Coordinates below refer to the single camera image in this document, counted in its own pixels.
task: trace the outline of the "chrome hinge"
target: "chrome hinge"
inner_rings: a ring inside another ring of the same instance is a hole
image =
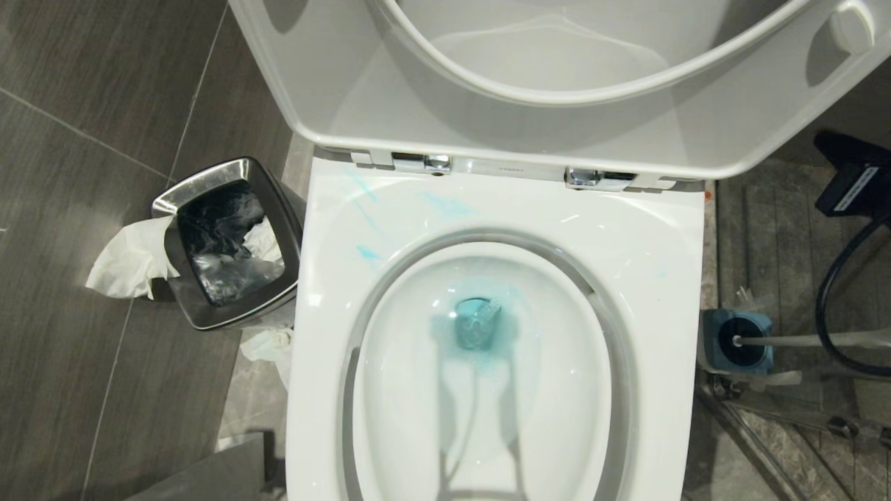
[[[591,168],[567,167],[564,180],[566,187],[574,190],[621,192],[634,182],[636,176],[630,172],[607,172]]]
[[[414,172],[442,176],[452,172],[452,159],[448,155],[421,155],[417,153],[393,153],[393,168],[397,172]]]

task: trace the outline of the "trash can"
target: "trash can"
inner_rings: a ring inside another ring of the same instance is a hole
[[[206,168],[155,199],[154,218],[173,216],[164,249],[180,276],[168,282],[192,327],[263,324],[294,304],[306,207],[250,157]],[[246,248],[257,226],[269,238],[271,228],[280,257],[261,258]]]

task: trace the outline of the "paper towel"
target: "paper towel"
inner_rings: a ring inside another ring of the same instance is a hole
[[[282,250],[279,249],[275,232],[266,216],[244,235],[244,246],[255,258],[271,262],[282,260]]]
[[[242,331],[242,338],[246,339],[240,346],[242,355],[251,362],[274,362],[285,390],[290,378],[290,338],[293,335],[294,331],[285,327],[247,328]]]
[[[151,296],[152,278],[177,277],[164,251],[173,216],[127,225],[111,239],[90,270],[86,286],[111,298]]]

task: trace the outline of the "white toilet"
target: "white toilet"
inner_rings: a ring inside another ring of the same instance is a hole
[[[231,0],[313,160],[289,496],[676,500],[700,181],[891,53],[887,0]]]

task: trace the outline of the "bidet hose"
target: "bidet hose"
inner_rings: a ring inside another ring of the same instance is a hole
[[[820,344],[823,345],[823,347],[826,349],[826,352],[845,367],[848,367],[860,373],[883,377],[891,376],[891,367],[864,364],[863,362],[848,357],[847,355],[842,353],[838,349],[838,347],[836,347],[836,345],[832,344],[832,339],[829,335],[829,329],[827,329],[826,327],[826,301],[829,298],[832,284],[835,282],[836,278],[838,278],[838,275],[841,273],[841,269],[842,267],[844,267],[845,263],[847,263],[851,256],[854,255],[854,252],[864,242],[866,242],[866,239],[868,239],[870,235],[875,233],[877,229],[879,229],[889,220],[891,220],[891,211],[886,212],[879,218],[873,219],[867,226],[860,230],[854,236],[854,238],[851,239],[851,242],[847,244],[845,249],[842,250],[841,254],[838,255],[836,260],[832,262],[832,266],[830,266],[829,272],[827,272],[826,277],[823,278],[823,283],[820,285],[820,289],[817,291],[815,308],[817,336],[820,338]]]

